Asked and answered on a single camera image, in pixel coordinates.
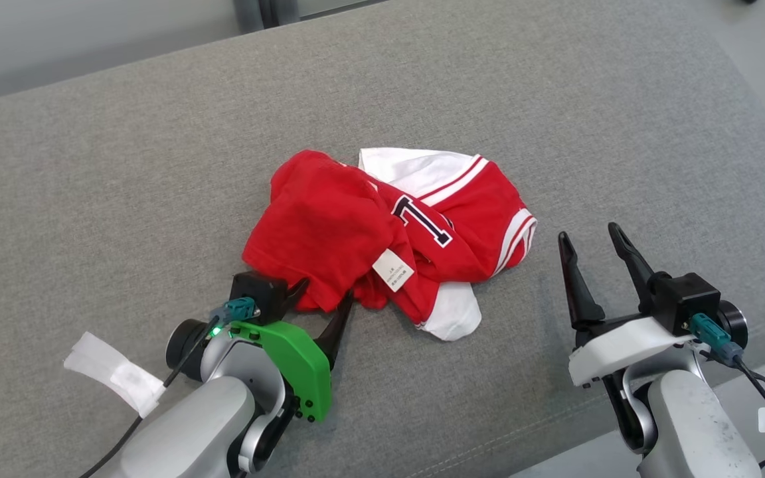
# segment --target red stripe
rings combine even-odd
[[[459,181],[459,179],[464,178],[468,173],[471,172],[472,169],[474,169],[474,167],[477,166],[477,163],[479,163],[481,159],[483,159],[482,155],[477,155],[476,160],[474,160],[474,163],[471,164],[471,167],[468,167],[468,169],[465,171],[465,173],[462,173],[458,178],[454,179],[454,181],[450,181],[446,185],[443,185],[443,187],[438,187],[438,188],[434,189],[433,191],[430,191],[430,193],[427,193],[427,194],[419,197],[419,199],[423,200],[423,199],[425,199],[428,196],[433,196],[433,194],[438,193],[438,191],[442,191],[442,190],[444,190],[444,188],[450,187],[450,185],[452,185],[456,181]]]
[[[503,260],[501,260],[501,268],[498,269],[498,272],[501,272],[501,270],[504,270],[507,267],[507,261],[509,258],[513,255],[513,252],[515,252],[515,246],[514,244],[518,241],[516,241],[516,237],[519,236],[519,233],[521,230],[527,226],[530,220],[532,220],[533,214],[528,215],[527,218],[525,218],[525,221],[521,223],[521,226],[519,226],[519,229],[515,231],[515,234],[513,234],[513,241],[509,243],[509,248],[507,248],[507,255],[503,257]]]

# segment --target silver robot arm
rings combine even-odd
[[[618,224],[608,227],[628,266],[639,313],[615,319],[592,299],[568,235],[558,237],[576,348],[568,371],[575,385],[607,390],[628,448],[641,455],[643,478],[760,478],[746,442],[705,381],[699,354],[710,347],[689,332],[696,313],[712,317],[741,347],[746,319],[695,274],[653,273]]]
[[[203,386],[140,430],[110,478],[231,478],[263,468],[295,412],[282,373],[228,330],[209,341],[199,368]]]

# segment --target jersey number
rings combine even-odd
[[[425,229],[433,235],[433,239],[435,239],[438,245],[444,247],[450,243],[450,239],[452,239],[450,234],[436,226],[430,218],[421,212],[421,209],[416,208],[415,203],[412,202],[410,197],[401,196],[400,199],[397,200],[397,204],[395,204],[394,211],[392,211],[391,214],[400,217],[403,224],[409,224],[409,220],[406,218],[407,212],[409,212],[413,218],[416,218],[419,223],[421,223],[421,226],[424,226]]]

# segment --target teal connector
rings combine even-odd
[[[731,336],[705,314],[695,314],[689,320],[689,332],[719,354],[731,342]]]
[[[239,297],[224,303],[228,317],[226,321],[248,321],[256,315],[256,303],[251,297]]]

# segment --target white stripe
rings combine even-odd
[[[533,226],[537,223],[537,219],[531,216],[531,218],[525,223],[525,226],[521,228],[519,233],[515,236],[515,239],[513,239],[513,242],[510,243],[509,249],[507,251],[507,257],[504,257],[503,263],[501,264],[501,267],[498,268],[498,270],[495,271],[495,274],[498,272],[501,272],[501,270],[504,270],[504,268],[507,267],[507,263],[511,258],[513,258],[513,255],[515,255],[515,248],[519,247],[519,242],[522,241],[523,237],[525,237],[525,234],[529,233],[533,229]],[[527,254],[527,246],[525,245],[525,254]]]
[[[528,227],[528,229],[529,232],[527,233],[527,240],[525,241],[525,256],[522,257],[522,260],[523,258],[527,257],[527,253],[531,251],[531,244],[533,243],[533,236],[537,232],[537,225],[534,224],[533,226]]]
[[[497,267],[495,267],[495,272],[492,273],[493,276],[500,272],[501,269],[503,269],[504,264],[506,264],[504,259],[507,258],[509,248],[513,245],[513,236],[515,235],[516,231],[519,230],[519,227],[525,223],[526,218],[530,215],[532,215],[531,212],[529,212],[527,208],[524,208],[519,212],[516,212],[516,214],[513,216],[513,219],[509,221],[507,233],[503,235],[501,253],[497,257]]]
[[[468,183],[471,182],[472,179],[479,175],[480,171],[482,171],[487,164],[489,164],[489,160],[485,157],[480,157],[479,161],[477,161],[477,165],[474,166],[467,175],[462,176],[457,181],[448,185],[448,187],[444,187],[443,190],[425,197],[425,199],[422,199],[421,202],[427,204],[428,206],[435,206],[439,202],[448,199],[448,197],[453,196],[456,191],[464,188]]]

